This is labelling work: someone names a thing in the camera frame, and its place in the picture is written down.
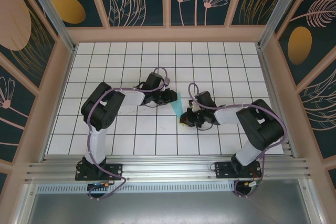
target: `purple cable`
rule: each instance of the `purple cable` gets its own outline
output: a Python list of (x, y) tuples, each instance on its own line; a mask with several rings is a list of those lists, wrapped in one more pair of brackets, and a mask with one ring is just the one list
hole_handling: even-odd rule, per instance
[[(190, 91), (190, 87), (191, 87), (191, 85), (193, 85), (193, 86), (196, 88), (196, 90), (197, 90), (196, 95), (198, 95), (198, 93), (199, 93), (199, 88), (198, 88), (198, 86), (197, 86), (196, 83), (194, 83), (194, 82), (189, 83), (189, 86), (188, 86), (188, 92), (189, 92), (189, 96), (190, 96), (190, 98), (193, 100), (193, 102), (195, 102), (195, 103), (196, 103), (198, 106), (200, 106), (200, 107), (203, 107), (203, 108), (205, 108), (205, 109), (209, 109), (209, 110), (224, 110), (224, 109), (227, 109), (227, 108), (251, 107), (251, 108), (259, 109), (259, 110), (264, 111), (265, 113), (271, 115), (271, 116), (272, 116), (275, 120), (277, 120), (278, 123), (281, 125), (281, 127), (282, 127), (282, 129), (283, 129), (283, 137), (282, 137), (282, 139), (281, 139), (278, 143), (272, 144), (272, 145), (270, 145), (269, 147), (265, 148), (265, 149), (264, 149), (264, 150), (257, 156), (257, 159), (261, 159), (261, 158), (263, 158), (263, 159), (262, 159), (261, 178), (260, 178), (260, 181), (262, 181), (262, 178), (264, 177), (264, 169), (265, 169), (265, 152), (266, 152), (267, 150), (269, 150), (269, 149), (271, 149), (271, 148), (273, 148), (273, 147), (279, 145), (279, 144), (282, 144), (282, 143), (286, 140), (286, 138), (287, 138), (287, 136), (288, 136), (287, 129), (286, 129), (286, 126), (285, 126), (285, 124), (283, 123), (283, 121), (282, 121), (277, 115), (275, 115), (273, 112), (271, 112), (271, 111), (269, 111), (269, 110), (267, 110), (267, 109), (265, 109), (265, 108), (263, 108), (263, 107), (260, 107), (260, 106), (258, 106), (258, 105), (254, 105), (254, 104), (234, 104), (234, 105), (225, 105), (225, 106), (222, 106), (222, 107), (216, 107), (216, 108), (214, 108), (214, 107), (208, 107), (208, 106), (202, 105), (202, 104), (200, 104), (199, 102), (197, 102), (196, 99), (195, 99), (195, 98), (193, 97), (193, 95), (191, 94), (191, 91)], [(240, 192), (238, 192), (238, 191), (236, 190), (236, 187), (237, 187), (238, 182), (239, 182), (239, 180), (236, 180), (236, 181), (235, 181), (235, 184), (234, 184), (234, 194), (237, 195), (237, 196), (245, 196), (245, 195), (243, 195), (242, 193), (240, 193)], [(254, 190), (252, 191), (252, 193), (250, 193), (249, 195), (251, 196), (251, 195), (253, 195), (255, 192), (256, 192), (256, 189), (254, 189)]]
[(148, 93), (148, 92), (154, 92), (154, 91), (156, 91), (156, 90), (160, 90), (160, 89), (162, 89), (162, 88), (165, 86), (166, 82), (167, 82), (168, 73), (167, 73), (167, 70), (166, 70), (165, 68), (162, 68), (162, 67), (157, 67), (157, 68), (155, 68), (155, 69), (154, 69), (154, 72), (155, 72), (156, 70), (159, 70), (159, 69), (163, 69), (164, 72), (165, 72), (165, 78), (164, 78), (164, 81), (163, 81), (163, 83), (162, 83), (159, 87), (157, 87), (157, 88), (155, 88), (155, 89), (152, 89), (152, 90), (141, 90), (141, 89), (136, 89), (136, 88), (112, 88), (112, 89), (106, 91), (106, 92), (105, 92), (105, 93), (104, 93), (104, 94), (97, 100), (97, 102), (93, 105), (92, 109), (90, 110), (90, 113), (89, 113), (89, 115), (88, 115), (88, 119), (87, 119), (87, 124), (88, 124), (88, 126), (89, 126), (89, 134), (88, 134), (87, 148), (88, 148), (88, 151), (89, 151), (90, 158), (92, 159), (92, 162), (94, 163), (94, 165), (95, 165), (98, 169), (100, 169), (101, 171), (103, 171), (104, 173), (106, 173), (106, 174), (108, 174), (108, 175), (110, 175), (110, 176), (112, 176), (112, 177), (121, 178), (121, 179), (124, 180), (124, 181), (123, 181), (119, 186), (117, 186), (112, 192), (110, 192), (110, 193), (108, 193), (108, 194), (105, 194), (105, 195), (103, 195), (103, 196), (101, 196), (101, 197), (99, 197), (99, 198), (93, 198), (93, 197), (92, 197), (91, 192), (92, 192), (92, 190), (95, 189), (95, 187), (92, 187), (92, 188), (89, 190), (89, 196), (90, 196), (91, 200), (92, 200), (92, 199), (94, 199), (94, 200), (106, 199), (106, 198), (110, 197), (115, 191), (117, 191), (120, 187), (122, 187), (122, 186), (126, 183), (126, 178), (124, 178), (124, 177), (122, 177), (122, 176), (120, 176), (120, 175), (111, 173), (111, 172), (109, 172), (108, 170), (105, 170), (104, 168), (100, 167), (99, 164), (97, 164), (96, 160), (94, 159), (94, 157), (93, 157), (93, 155), (92, 155), (92, 153), (91, 153), (90, 139), (91, 139), (92, 125), (90, 124), (90, 119), (91, 119), (91, 116), (92, 116), (93, 111), (94, 111), (95, 108), (98, 106), (98, 104), (101, 102), (101, 100), (102, 100), (107, 94), (111, 93), (112, 91), (123, 91), (123, 90), (128, 90), (128, 91), (139, 91), (139, 92), (143, 92), (143, 93)]

